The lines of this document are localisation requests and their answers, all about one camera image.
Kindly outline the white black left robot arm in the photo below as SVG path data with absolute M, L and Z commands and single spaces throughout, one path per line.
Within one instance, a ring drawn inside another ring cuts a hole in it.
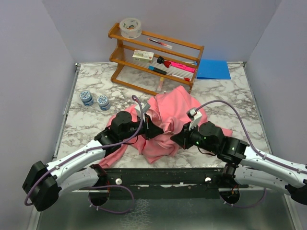
M 22 186 L 26 192 L 25 205 L 33 205 L 37 211 L 43 211 L 63 194 L 92 186 L 95 189 L 103 188 L 106 177 L 94 161 L 117 151 L 134 137 L 142 135 L 145 139 L 151 139 L 163 132 L 147 114 L 138 115 L 137 121 L 133 122 L 130 113 L 117 113 L 111 125 L 83 148 L 47 164 L 41 161 L 34 163 Z

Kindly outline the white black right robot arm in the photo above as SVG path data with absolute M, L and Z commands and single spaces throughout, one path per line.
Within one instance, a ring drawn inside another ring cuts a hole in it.
M 245 141 L 227 137 L 212 122 L 194 128 L 187 123 L 171 137 L 181 148 L 196 146 L 225 162 L 221 184 L 256 185 L 289 195 L 294 201 L 307 203 L 307 166 L 260 151 Z

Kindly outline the pink zip jacket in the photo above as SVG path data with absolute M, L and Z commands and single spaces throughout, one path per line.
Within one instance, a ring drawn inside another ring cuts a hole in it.
M 133 138 L 131 143 L 139 154 L 152 164 L 164 156 L 174 157 L 178 153 L 179 145 L 170 137 L 179 133 L 183 125 L 190 121 L 188 110 L 198 108 L 201 104 L 182 86 L 171 92 L 152 96 L 147 102 L 150 105 L 147 114 L 164 133 L 150 140 L 143 137 Z

